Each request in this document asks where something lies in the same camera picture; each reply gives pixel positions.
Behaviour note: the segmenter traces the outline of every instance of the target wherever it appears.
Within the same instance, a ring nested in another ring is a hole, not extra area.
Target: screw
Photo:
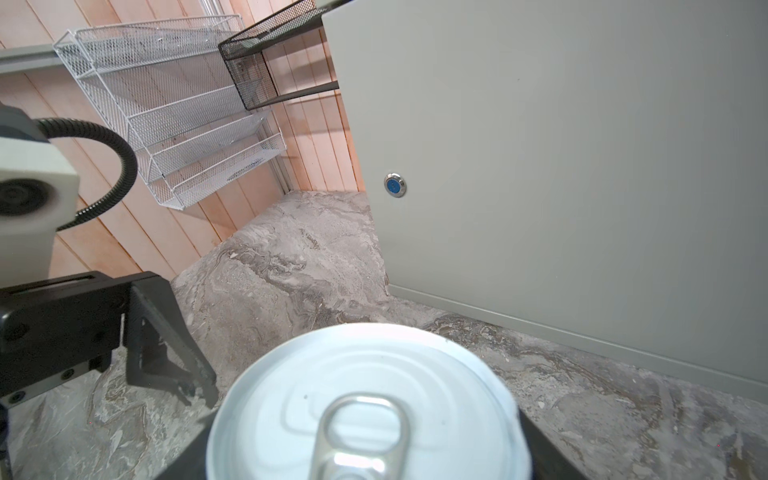
[[[19,390],[18,392],[11,395],[11,398],[8,399],[8,403],[11,403],[11,404],[19,403],[24,399],[25,395],[26,393],[24,392],[24,390]]]

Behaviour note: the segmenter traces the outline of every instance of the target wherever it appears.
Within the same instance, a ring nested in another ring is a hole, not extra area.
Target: black mesh basket
[[[316,8],[315,0],[299,0],[219,44],[221,58],[227,64],[245,108],[254,110],[339,87],[338,82],[332,81],[280,95],[263,52],[289,38],[322,27],[321,15],[342,3],[344,1]]]

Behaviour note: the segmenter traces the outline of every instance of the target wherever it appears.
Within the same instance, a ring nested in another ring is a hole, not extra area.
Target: gray cabinet
[[[391,293],[768,401],[768,3],[323,22]]]

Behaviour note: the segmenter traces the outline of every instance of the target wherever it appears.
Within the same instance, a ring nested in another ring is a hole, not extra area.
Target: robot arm
[[[99,201],[75,211],[79,177],[53,137],[85,137],[118,153],[122,174]],[[167,280],[152,272],[113,279],[88,272],[45,280],[56,231],[112,208],[136,180],[136,156],[106,127],[32,120],[0,104],[0,478],[11,478],[8,409],[111,364],[127,348],[128,385],[200,394],[213,408],[216,373],[192,339]],[[167,356],[170,347],[182,369]]]

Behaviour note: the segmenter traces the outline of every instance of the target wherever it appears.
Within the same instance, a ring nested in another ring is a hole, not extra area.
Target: marble floor
[[[589,478],[768,478],[768,406],[389,296],[365,194],[295,192],[173,281],[221,398],[289,338],[401,323],[483,358]],[[124,352],[12,410],[17,480],[153,478],[203,428],[202,400],[129,387]]]

